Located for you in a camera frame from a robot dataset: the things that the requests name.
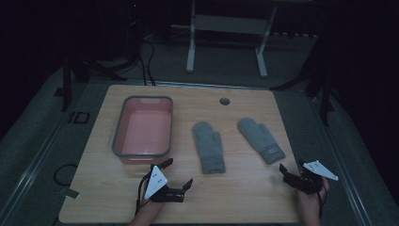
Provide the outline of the white metal desk frame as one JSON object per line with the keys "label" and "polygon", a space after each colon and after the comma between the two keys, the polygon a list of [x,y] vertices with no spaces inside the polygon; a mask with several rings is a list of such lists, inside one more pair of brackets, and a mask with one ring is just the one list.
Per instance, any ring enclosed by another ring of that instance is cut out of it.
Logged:
{"label": "white metal desk frame", "polygon": [[185,71],[192,73],[195,69],[196,58],[196,34],[198,31],[223,32],[232,34],[246,34],[260,36],[261,42],[255,47],[254,54],[257,62],[259,75],[261,78],[268,76],[264,59],[264,49],[268,38],[271,35],[271,29],[275,22],[280,5],[283,4],[302,4],[312,3],[312,0],[260,0],[266,4],[268,12],[265,19],[249,18],[244,16],[222,16],[199,13],[198,6],[204,0],[190,1],[190,24],[188,53],[185,64]]}

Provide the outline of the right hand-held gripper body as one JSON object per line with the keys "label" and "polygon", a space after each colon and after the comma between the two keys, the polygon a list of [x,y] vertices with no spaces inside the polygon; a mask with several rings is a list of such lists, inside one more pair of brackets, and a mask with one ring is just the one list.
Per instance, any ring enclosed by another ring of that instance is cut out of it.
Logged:
{"label": "right hand-held gripper body", "polygon": [[325,167],[319,160],[305,162],[304,168],[304,171],[302,171],[300,175],[294,175],[288,171],[290,175],[283,176],[283,182],[306,194],[313,194],[322,189],[322,178],[328,178],[334,181],[339,180],[339,177]]}

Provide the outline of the grey tape piece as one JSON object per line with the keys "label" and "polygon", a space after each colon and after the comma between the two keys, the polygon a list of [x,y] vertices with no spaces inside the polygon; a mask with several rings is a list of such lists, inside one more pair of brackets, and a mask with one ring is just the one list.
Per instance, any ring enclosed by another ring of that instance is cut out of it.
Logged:
{"label": "grey tape piece", "polygon": [[75,190],[72,190],[72,189],[70,189],[68,187],[63,187],[59,191],[59,194],[64,196],[64,197],[67,197],[67,198],[70,198],[70,199],[74,199],[74,200],[77,200],[79,198],[79,196],[80,196],[79,192],[77,192]]}

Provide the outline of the black metal stand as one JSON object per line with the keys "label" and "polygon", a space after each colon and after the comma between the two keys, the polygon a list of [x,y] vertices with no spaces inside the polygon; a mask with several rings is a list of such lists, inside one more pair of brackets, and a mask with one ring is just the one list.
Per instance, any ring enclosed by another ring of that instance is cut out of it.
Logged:
{"label": "black metal stand", "polygon": [[309,98],[315,98],[321,94],[320,118],[324,126],[328,126],[327,113],[330,110],[329,94],[331,91],[332,70],[328,66],[317,63],[305,63],[294,79],[270,88],[270,90],[283,91],[305,80],[309,84],[305,88],[305,94]]}
{"label": "black metal stand", "polygon": [[106,77],[114,80],[125,81],[125,78],[115,74],[115,71],[127,68],[132,64],[133,61],[128,59],[126,62],[119,65],[105,67],[100,62],[84,55],[83,53],[72,52],[66,54],[63,58],[62,87],[58,88],[55,92],[55,96],[61,97],[63,100],[61,111],[65,112],[72,101],[72,74],[75,75],[78,82],[86,83],[89,80],[87,67],[90,67]]}

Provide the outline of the grey mitten with label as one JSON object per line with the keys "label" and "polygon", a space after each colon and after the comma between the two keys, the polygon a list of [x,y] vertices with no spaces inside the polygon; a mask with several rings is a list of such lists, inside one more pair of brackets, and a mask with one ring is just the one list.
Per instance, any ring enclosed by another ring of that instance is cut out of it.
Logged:
{"label": "grey mitten with label", "polygon": [[271,165],[286,157],[268,128],[257,123],[252,118],[243,118],[237,122],[237,127],[251,147]]}

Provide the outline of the person's left hand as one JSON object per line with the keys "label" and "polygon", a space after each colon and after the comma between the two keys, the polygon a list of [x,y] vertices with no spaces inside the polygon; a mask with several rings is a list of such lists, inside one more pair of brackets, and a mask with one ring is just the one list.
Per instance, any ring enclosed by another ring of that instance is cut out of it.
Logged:
{"label": "person's left hand", "polygon": [[164,207],[163,202],[153,202],[149,199],[141,198],[136,216],[141,218],[156,218]]}

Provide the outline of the pink basin with grey rim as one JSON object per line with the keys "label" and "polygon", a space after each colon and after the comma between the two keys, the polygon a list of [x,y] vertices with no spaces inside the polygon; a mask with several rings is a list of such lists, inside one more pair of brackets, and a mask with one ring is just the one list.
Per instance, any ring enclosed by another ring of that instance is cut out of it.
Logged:
{"label": "pink basin with grey rim", "polygon": [[173,101],[167,96],[125,99],[112,151],[123,164],[158,164],[171,149]]}

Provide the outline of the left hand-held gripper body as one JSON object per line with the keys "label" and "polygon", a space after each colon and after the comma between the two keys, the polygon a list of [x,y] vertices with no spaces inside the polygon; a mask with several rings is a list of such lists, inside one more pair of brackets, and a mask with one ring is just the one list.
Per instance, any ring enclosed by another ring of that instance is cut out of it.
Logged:
{"label": "left hand-held gripper body", "polygon": [[152,166],[148,176],[144,199],[152,202],[183,202],[185,190],[183,188],[170,188],[168,178],[158,165]]}

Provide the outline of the person's right hand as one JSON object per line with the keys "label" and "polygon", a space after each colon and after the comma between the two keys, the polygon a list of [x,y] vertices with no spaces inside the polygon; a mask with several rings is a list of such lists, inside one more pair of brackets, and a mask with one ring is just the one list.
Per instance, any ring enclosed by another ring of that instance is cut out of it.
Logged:
{"label": "person's right hand", "polygon": [[329,184],[326,178],[322,178],[323,188],[318,193],[306,194],[303,191],[297,190],[297,208],[298,213],[303,219],[316,219],[321,217],[321,212],[324,203],[327,199],[327,192]]}

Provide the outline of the plain grey mitten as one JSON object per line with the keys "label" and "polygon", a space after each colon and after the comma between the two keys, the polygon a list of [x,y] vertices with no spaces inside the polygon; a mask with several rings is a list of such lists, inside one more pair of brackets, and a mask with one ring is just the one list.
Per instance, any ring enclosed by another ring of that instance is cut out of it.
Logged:
{"label": "plain grey mitten", "polygon": [[206,121],[196,123],[192,128],[195,145],[203,174],[226,171],[220,134]]}

